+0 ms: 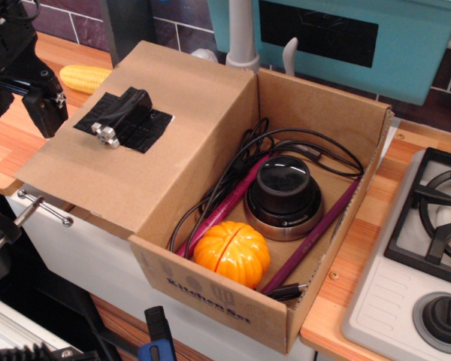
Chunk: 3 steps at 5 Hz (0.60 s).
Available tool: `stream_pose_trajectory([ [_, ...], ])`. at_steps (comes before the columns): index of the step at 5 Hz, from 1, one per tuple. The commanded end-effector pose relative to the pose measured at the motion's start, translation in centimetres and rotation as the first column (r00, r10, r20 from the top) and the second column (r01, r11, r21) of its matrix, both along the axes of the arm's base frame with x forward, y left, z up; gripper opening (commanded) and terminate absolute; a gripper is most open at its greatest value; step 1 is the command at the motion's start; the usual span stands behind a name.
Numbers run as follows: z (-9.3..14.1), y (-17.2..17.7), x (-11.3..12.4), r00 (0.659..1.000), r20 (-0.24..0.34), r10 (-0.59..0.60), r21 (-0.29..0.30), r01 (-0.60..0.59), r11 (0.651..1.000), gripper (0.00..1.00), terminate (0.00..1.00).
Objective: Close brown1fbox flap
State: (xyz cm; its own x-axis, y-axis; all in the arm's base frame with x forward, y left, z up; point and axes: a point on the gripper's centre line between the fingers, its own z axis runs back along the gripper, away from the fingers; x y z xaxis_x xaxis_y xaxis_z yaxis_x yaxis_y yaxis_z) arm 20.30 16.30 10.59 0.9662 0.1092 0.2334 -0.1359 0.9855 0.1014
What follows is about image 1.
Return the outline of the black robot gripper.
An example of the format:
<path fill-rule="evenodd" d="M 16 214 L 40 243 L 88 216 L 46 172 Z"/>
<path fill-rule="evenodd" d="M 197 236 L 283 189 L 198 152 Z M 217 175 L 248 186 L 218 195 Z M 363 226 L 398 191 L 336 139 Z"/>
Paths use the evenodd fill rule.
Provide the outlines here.
<path fill-rule="evenodd" d="M 21 1 L 0 1 L 0 86 L 29 86 L 22 102 L 44 138 L 52 138 L 68 119 L 63 88 L 53 71 L 36 53 L 37 32 L 32 25 L 41 12 L 28 13 Z M 14 101 L 14 96 L 0 88 L 0 117 Z"/>

